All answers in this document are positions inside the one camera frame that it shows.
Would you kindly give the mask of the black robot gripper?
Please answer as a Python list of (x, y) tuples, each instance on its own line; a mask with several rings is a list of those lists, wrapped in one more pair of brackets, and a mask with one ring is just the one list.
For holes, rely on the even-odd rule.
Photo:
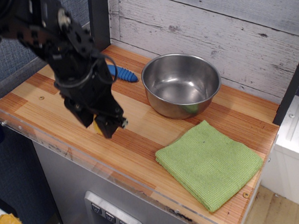
[[(108, 59), (111, 65), (117, 66), (110, 57)], [(125, 128), (128, 123), (112, 95), (118, 74), (111, 75), (104, 57), (94, 59), (88, 66), (89, 72), (82, 78), (61, 80), (56, 77), (54, 85), (64, 97), (65, 107), (82, 125), (88, 128), (96, 118), (103, 136), (110, 139), (119, 127)]]

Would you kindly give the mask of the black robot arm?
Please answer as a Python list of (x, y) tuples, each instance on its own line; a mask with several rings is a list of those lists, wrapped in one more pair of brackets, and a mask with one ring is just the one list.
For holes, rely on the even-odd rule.
[(51, 67), (65, 107), (82, 125), (96, 125), (108, 139), (126, 127), (112, 95), (118, 76), (106, 64), (109, 56), (59, 0), (0, 0), (0, 42), (4, 38), (18, 40)]

